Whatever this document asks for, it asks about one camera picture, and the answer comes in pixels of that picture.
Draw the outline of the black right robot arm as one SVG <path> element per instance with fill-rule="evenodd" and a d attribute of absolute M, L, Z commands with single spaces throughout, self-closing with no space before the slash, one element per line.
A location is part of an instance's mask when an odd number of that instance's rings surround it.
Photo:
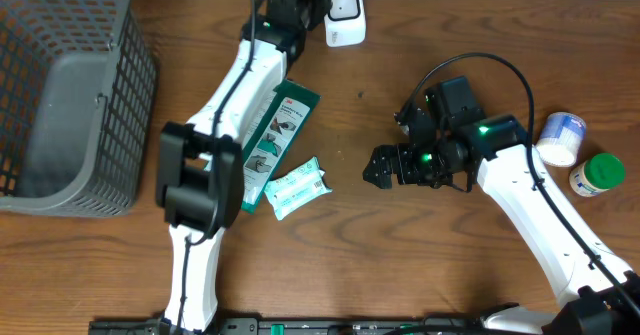
<path fill-rule="evenodd" d="M 399 113 L 406 143 L 376 147 L 363 171 L 381 189 L 394 183 L 438 189 L 464 172 L 506 213 L 541 266 L 560 310 L 529 311 L 517 304 L 475 319 L 430 320 L 430 333 L 636 334 L 639 277 L 589 228 L 546 172 L 527 133 L 511 115 L 413 109 Z"/>

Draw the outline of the green white 3M box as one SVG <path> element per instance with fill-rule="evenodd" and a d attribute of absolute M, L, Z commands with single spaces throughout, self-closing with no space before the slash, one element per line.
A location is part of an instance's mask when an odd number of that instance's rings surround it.
<path fill-rule="evenodd" d="M 260 102 L 243 141 L 242 210 L 255 211 L 267 183 L 320 99 L 319 94 L 284 80 Z"/>

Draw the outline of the white blue label tub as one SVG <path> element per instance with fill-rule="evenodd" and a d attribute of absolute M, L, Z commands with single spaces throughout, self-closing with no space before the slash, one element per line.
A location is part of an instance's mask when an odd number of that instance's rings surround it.
<path fill-rule="evenodd" d="M 577 115 L 567 112 L 550 114 L 536 143 L 543 162 L 554 167 L 573 166 L 586 130 L 586 123 Z"/>

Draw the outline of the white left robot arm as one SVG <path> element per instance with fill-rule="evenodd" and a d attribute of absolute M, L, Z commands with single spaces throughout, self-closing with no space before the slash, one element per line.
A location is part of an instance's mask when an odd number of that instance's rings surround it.
<path fill-rule="evenodd" d="M 159 139 L 155 199 L 173 247 L 172 286 L 160 321 L 172 334 L 204 333 L 215 318 L 215 275 L 225 231 L 243 201 L 243 142 L 261 102 L 286 78 L 332 0 L 249 0 L 236 58 L 208 103 Z"/>

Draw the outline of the teal white wipes packet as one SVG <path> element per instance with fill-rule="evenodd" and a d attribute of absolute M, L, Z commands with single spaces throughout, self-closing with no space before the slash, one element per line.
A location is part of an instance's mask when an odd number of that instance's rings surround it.
<path fill-rule="evenodd" d="M 311 158 L 288 174 L 269 181 L 264 193 L 278 221 L 308 202 L 332 192 L 325 182 L 318 159 Z"/>

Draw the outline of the green lid white jar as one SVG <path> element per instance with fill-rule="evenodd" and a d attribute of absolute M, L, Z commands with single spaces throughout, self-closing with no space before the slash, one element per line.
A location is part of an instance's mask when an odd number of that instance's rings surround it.
<path fill-rule="evenodd" d="M 571 188 L 582 197 L 594 197 L 620 185 L 626 177 L 623 163 L 613 154 L 600 153 L 577 166 L 569 176 Z"/>

